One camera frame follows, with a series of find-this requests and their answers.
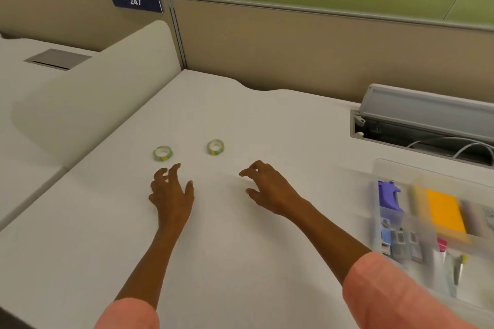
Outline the beige cubicle partition panel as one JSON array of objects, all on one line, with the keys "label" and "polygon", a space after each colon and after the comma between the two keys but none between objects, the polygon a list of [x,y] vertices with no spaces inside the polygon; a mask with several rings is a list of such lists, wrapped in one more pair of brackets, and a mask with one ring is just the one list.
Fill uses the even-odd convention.
[{"label": "beige cubicle partition panel", "polygon": [[187,68],[361,102],[371,84],[494,103],[494,32],[174,0]]},{"label": "beige cubicle partition panel", "polygon": [[112,0],[0,0],[0,33],[90,51],[102,51],[156,20],[170,28],[176,54],[185,68],[170,10],[163,13],[114,6]]}]

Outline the bundle of pens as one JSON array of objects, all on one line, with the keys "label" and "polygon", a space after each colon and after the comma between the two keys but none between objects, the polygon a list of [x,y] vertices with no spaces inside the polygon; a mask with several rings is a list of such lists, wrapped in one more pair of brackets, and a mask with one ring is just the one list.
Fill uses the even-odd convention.
[{"label": "bundle of pens", "polygon": [[448,291],[451,297],[457,298],[458,288],[464,267],[468,261],[468,255],[465,253],[444,252],[444,270],[448,284]]}]

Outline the person's left hand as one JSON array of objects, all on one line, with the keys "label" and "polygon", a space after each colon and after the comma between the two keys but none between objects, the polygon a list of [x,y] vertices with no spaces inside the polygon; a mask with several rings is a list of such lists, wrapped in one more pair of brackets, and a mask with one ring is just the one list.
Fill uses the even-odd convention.
[{"label": "person's left hand", "polygon": [[151,182],[149,201],[155,206],[158,215],[158,228],[183,229],[192,212],[193,204],[188,204],[184,198],[185,188],[181,187],[178,179],[180,163],[168,169],[169,182],[164,187],[157,186],[157,171]]}]

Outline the purple stapler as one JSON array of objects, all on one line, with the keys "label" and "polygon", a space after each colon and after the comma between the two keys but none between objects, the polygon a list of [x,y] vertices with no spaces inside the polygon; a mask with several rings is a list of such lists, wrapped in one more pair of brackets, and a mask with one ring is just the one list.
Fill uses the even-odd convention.
[{"label": "purple stapler", "polygon": [[403,213],[398,201],[401,189],[394,181],[378,180],[378,196],[380,207]]}]

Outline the person's left forearm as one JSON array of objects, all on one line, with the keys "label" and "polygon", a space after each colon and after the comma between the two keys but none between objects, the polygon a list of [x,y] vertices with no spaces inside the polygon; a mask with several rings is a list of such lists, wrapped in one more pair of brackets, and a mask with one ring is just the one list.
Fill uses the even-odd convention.
[{"label": "person's left forearm", "polygon": [[184,222],[160,225],[151,245],[93,329],[160,329],[157,305]]}]

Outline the person's right forearm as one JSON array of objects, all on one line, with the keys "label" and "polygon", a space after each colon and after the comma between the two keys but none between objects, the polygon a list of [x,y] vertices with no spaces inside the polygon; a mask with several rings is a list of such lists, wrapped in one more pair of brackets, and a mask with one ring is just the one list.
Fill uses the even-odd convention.
[{"label": "person's right forearm", "polygon": [[343,299],[360,329],[478,329],[308,201],[295,204],[289,219],[341,283]]}]

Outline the group of small binder clips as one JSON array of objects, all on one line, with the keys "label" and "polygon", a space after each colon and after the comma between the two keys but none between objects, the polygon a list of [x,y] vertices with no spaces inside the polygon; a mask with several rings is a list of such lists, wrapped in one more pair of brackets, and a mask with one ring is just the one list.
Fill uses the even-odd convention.
[{"label": "group of small binder clips", "polygon": [[424,262],[417,233],[396,227],[384,217],[380,219],[380,251],[399,264],[409,261],[420,264]]}]

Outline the person's right hand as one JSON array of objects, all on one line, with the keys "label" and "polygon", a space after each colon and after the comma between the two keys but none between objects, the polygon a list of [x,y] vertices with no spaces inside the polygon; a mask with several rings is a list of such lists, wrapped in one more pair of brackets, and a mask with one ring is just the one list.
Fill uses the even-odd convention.
[{"label": "person's right hand", "polygon": [[270,164],[255,161],[241,170],[239,176],[251,179],[264,196],[264,207],[274,214],[293,220],[312,207]]}]

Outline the blue number sign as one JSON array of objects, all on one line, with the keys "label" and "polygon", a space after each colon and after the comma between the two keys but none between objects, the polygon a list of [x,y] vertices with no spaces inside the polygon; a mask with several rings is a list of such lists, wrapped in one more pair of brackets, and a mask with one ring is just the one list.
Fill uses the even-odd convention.
[{"label": "blue number sign", "polygon": [[161,0],[112,0],[116,8],[126,8],[162,14]]}]

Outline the clear plastic organizer box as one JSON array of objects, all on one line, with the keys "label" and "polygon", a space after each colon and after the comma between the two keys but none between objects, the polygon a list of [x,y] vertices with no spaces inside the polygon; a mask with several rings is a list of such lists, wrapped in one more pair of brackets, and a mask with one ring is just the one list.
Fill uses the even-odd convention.
[{"label": "clear plastic organizer box", "polygon": [[494,329],[494,184],[378,159],[371,245],[479,329]]}]

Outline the yellow sticky note pad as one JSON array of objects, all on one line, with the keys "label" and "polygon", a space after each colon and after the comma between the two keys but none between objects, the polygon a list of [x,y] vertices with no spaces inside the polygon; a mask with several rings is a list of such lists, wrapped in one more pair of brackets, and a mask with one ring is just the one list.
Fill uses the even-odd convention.
[{"label": "yellow sticky note pad", "polygon": [[456,197],[415,184],[410,195],[412,212],[431,226],[439,239],[471,245]]}]

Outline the grey partition post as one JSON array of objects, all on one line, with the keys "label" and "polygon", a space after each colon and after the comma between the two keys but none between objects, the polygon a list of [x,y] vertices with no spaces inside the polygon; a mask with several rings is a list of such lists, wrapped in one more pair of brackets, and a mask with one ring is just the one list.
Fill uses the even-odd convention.
[{"label": "grey partition post", "polygon": [[186,56],[185,56],[183,45],[182,45],[180,29],[178,26],[178,20],[177,20],[176,11],[175,11],[174,0],[167,0],[167,3],[169,6],[169,9],[170,9],[170,15],[172,18],[172,23],[173,23],[175,36],[176,36],[176,40],[177,40],[177,44],[178,44],[178,49],[179,49],[179,53],[180,53],[180,58],[181,58],[181,62],[182,62],[182,68],[188,69],[188,64],[187,64]]}]

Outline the white desk divider panel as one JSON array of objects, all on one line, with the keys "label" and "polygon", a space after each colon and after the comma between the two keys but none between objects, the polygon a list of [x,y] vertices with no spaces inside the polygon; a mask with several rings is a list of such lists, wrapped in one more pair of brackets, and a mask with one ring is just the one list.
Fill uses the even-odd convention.
[{"label": "white desk divider panel", "polygon": [[11,120],[70,170],[181,71],[170,27],[156,20],[31,91]]}]

